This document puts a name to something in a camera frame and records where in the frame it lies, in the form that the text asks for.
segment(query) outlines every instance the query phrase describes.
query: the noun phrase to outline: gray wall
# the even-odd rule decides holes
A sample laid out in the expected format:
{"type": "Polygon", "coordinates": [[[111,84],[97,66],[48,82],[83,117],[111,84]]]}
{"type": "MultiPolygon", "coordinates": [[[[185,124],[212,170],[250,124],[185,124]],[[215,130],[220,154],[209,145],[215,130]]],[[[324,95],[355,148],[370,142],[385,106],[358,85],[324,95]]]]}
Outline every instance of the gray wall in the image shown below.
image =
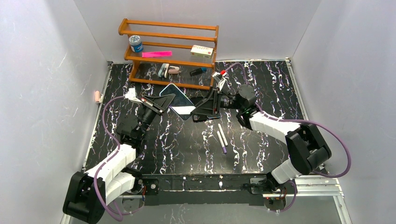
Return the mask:
{"type": "Polygon", "coordinates": [[[106,61],[73,1],[0,1],[0,223],[56,224],[106,61]]]}
{"type": "MultiPolygon", "coordinates": [[[[354,223],[395,223],[395,10],[390,0],[324,0],[292,60],[308,116],[350,147],[340,183],[354,223]]],[[[335,174],[346,157],[332,150],[335,174]]]]}
{"type": "Polygon", "coordinates": [[[118,34],[124,18],[219,25],[218,60],[284,59],[296,50],[320,3],[319,0],[74,1],[106,60],[114,62],[124,61],[128,40],[118,34]]]}

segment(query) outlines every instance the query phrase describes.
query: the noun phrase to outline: white box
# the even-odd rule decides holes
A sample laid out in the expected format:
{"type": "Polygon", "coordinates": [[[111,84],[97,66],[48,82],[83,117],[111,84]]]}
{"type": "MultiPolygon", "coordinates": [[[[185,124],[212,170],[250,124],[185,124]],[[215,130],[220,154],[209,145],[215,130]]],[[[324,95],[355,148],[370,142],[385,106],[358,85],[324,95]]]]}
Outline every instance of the white box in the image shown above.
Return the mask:
{"type": "Polygon", "coordinates": [[[191,55],[211,59],[213,54],[213,48],[193,45],[191,49],[191,55]]]}

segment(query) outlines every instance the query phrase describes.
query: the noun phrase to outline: blue phone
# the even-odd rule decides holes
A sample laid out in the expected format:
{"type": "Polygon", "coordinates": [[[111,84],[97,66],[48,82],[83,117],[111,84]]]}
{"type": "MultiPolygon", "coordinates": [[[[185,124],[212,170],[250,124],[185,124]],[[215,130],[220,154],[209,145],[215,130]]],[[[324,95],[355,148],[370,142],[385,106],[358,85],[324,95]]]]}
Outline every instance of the blue phone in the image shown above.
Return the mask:
{"type": "Polygon", "coordinates": [[[176,96],[170,103],[171,109],[179,115],[183,120],[187,120],[191,115],[191,111],[195,109],[194,104],[175,84],[170,83],[161,92],[160,96],[174,93],[176,96]]]}

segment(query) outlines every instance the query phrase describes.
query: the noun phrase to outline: jar lid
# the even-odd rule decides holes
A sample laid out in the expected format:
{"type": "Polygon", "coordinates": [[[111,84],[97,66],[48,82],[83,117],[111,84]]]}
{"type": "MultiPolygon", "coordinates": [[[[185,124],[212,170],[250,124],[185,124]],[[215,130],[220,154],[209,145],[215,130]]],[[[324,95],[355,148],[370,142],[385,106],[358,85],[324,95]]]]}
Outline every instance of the jar lid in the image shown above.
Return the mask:
{"type": "Polygon", "coordinates": [[[138,35],[133,35],[129,38],[129,42],[131,43],[135,43],[135,42],[139,42],[140,41],[140,36],[138,35]]]}

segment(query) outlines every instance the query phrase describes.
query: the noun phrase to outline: pink sticky note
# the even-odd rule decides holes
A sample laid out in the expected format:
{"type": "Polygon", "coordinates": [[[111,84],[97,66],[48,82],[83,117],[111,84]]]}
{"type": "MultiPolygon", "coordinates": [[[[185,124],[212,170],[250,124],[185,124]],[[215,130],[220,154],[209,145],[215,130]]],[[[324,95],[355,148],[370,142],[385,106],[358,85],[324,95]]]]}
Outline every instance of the pink sticky note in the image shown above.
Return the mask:
{"type": "Polygon", "coordinates": [[[141,57],[167,57],[172,56],[172,51],[143,52],[141,57]]]}

